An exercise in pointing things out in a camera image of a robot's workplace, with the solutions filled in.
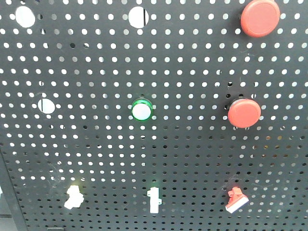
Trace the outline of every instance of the large hole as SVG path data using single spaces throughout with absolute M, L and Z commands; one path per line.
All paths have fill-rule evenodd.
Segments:
M 130 10 L 128 20 L 131 26 L 144 28 L 149 22 L 149 14 L 143 7 L 136 6 Z
M 42 113 L 51 114 L 56 109 L 54 103 L 49 99 L 41 99 L 38 102 L 38 107 Z
M 26 6 L 18 7 L 15 15 L 17 23 L 24 28 L 31 27 L 35 23 L 35 16 L 33 12 Z

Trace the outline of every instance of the perforated metal panel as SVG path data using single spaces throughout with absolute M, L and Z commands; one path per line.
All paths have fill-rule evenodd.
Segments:
M 248 2 L 2 1 L 1 173 L 18 228 L 307 230 L 308 1 L 277 0 L 278 27 L 257 39 L 240 29 Z M 141 96 L 154 104 L 146 122 L 130 115 Z M 228 122 L 238 97 L 260 104 L 256 125 Z M 85 202 L 68 210 L 72 184 Z M 233 186 L 250 202 L 230 214 Z

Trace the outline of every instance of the white connector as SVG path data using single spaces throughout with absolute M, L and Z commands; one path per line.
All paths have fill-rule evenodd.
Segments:
M 83 195 L 79 191 L 78 185 L 71 185 L 66 192 L 69 194 L 68 200 L 65 202 L 64 207 L 68 209 L 79 208 L 84 201 Z
M 159 188 L 152 187 L 147 195 L 150 197 L 150 213 L 158 213 L 158 206 L 162 204 L 162 199 L 159 199 Z

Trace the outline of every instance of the round button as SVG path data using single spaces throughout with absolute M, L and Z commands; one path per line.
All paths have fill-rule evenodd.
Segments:
M 144 121 L 150 118 L 152 111 L 152 103 L 146 99 L 135 100 L 131 106 L 131 113 L 133 117 L 139 121 Z
M 271 33 L 280 19 L 279 6 L 273 0 L 253 0 L 241 16 L 243 31 L 251 37 L 263 37 Z
M 238 128 L 253 126 L 260 118 L 261 108 L 257 102 L 249 99 L 239 99 L 231 104 L 228 119 Z

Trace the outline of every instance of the red button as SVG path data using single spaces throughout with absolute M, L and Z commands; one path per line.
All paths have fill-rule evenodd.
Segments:
M 241 17 L 243 31 L 251 37 L 263 37 L 271 33 L 280 19 L 279 6 L 273 0 L 253 0 Z
M 238 128 L 253 126 L 260 118 L 261 108 L 257 102 L 249 99 L 236 100 L 228 112 L 230 123 Z

